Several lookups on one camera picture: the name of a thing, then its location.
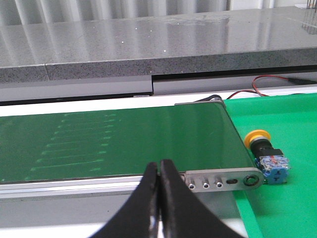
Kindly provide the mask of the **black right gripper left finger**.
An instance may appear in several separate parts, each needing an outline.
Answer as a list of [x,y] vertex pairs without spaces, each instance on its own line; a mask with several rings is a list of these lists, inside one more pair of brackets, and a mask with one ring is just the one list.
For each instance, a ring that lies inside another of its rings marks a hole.
[[150,162],[137,188],[93,238],[156,238],[159,228],[157,164]]

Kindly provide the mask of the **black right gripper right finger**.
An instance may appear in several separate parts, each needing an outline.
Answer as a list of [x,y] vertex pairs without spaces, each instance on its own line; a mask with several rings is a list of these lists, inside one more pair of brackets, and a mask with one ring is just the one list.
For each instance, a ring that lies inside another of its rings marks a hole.
[[160,163],[163,234],[166,238],[240,238],[185,185],[174,163]]

